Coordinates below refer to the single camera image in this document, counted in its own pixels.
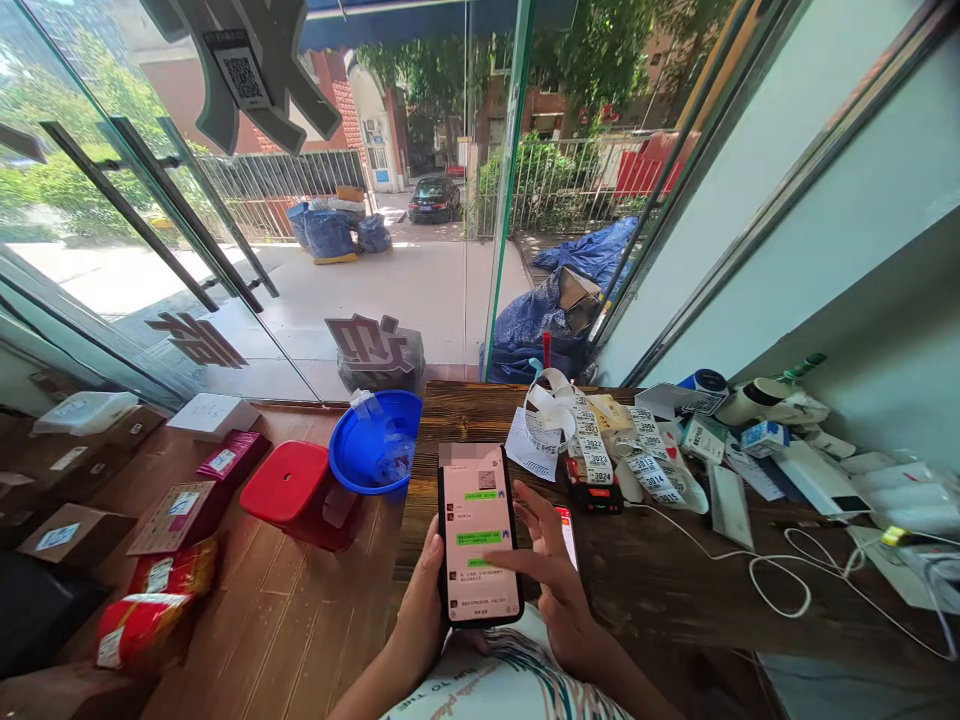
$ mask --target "person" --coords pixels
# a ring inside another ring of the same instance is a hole
[[[593,619],[553,505],[514,483],[533,550],[484,559],[540,583],[538,608],[516,623],[449,635],[438,578],[443,542],[433,518],[383,650],[347,690],[332,720],[458,717],[682,720],[610,633]]]

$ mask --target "wooden floor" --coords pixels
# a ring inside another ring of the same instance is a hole
[[[274,446],[284,440],[327,445],[340,415],[261,411],[253,429]],[[170,485],[188,481],[211,450],[161,428],[91,504],[141,517]],[[318,720],[385,641],[402,506],[368,498],[357,540],[332,555],[247,515],[239,495],[221,525],[219,583],[197,608],[186,663],[164,674],[144,720]],[[135,535],[97,571],[102,582],[117,586],[114,598],[125,594],[135,563],[124,553]],[[97,617],[73,639],[65,659],[91,657]]]

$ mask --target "red package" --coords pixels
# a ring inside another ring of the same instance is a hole
[[[128,592],[203,597],[213,586],[216,565],[216,536],[175,553],[144,555],[137,560]]]
[[[270,441],[260,433],[231,430],[216,452],[197,468],[197,475],[239,485],[269,448]]]
[[[180,663],[190,639],[192,595],[128,595],[107,606],[97,627],[97,666],[152,676]]]

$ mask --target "qr code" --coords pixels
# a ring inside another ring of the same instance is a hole
[[[230,84],[241,100],[265,98],[266,93],[260,86],[258,73],[248,57],[224,58],[223,66],[230,75]]]

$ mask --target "hand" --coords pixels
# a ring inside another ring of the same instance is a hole
[[[618,655],[612,646],[622,650],[590,613],[580,576],[567,556],[556,508],[521,482],[514,483],[514,494],[529,505],[527,509],[515,502],[514,508],[530,531],[534,549],[490,552],[484,559],[540,583],[540,614],[554,657],[577,679],[598,683],[611,657]]]
[[[396,627],[384,648],[394,661],[391,665],[403,674],[407,693],[433,669],[447,635],[446,613],[440,604],[437,585],[443,564],[439,526],[439,519],[434,515],[413,577],[403,594]]]

